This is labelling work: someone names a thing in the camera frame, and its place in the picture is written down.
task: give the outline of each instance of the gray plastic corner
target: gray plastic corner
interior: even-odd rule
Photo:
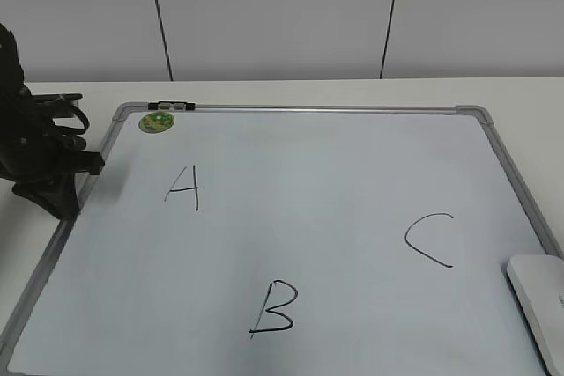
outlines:
[[[114,113],[112,121],[125,121],[133,112],[142,112],[147,110],[148,103],[146,101],[129,101],[122,103]]]
[[[0,350],[0,376],[13,376],[13,373],[8,372],[8,363],[10,363],[12,354],[13,350],[8,348],[6,345],[4,345]]]
[[[483,125],[494,124],[494,119],[485,107],[476,105],[460,105],[456,106],[455,109],[457,114],[467,114],[474,116],[478,120],[478,122]]]

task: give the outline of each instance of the table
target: table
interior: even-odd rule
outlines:
[[[564,77],[339,81],[33,83],[34,94],[80,92],[90,118],[89,149],[100,144],[115,109],[127,101],[184,100],[205,104],[304,106],[486,107],[564,246]],[[16,197],[0,180],[0,328],[4,328],[57,221]]]

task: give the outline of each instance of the wall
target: wall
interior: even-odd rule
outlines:
[[[0,0],[0,22],[16,35],[28,81],[345,79],[381,71],[382,77],[564,75],[561,0],[158,0],[158,6]]]

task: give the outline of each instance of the whiteboard surface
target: whiteboard surface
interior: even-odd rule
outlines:
[[[125,122],[11,372],[541,375],[504,271],[543,249],[470,116]],[[197,170],[195,190],[192,166]],[[451,265],[446,268],[411,243]],[[269,284],[289,330],[255,334]],[[267,308],[287,301],[277,284]],[[259,328],[286,325],[263,313]]]

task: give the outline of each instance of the white device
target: white device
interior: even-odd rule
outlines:
[[[564,261],[552,255],[514,255],[508,276],[546,369],[564,375]]]

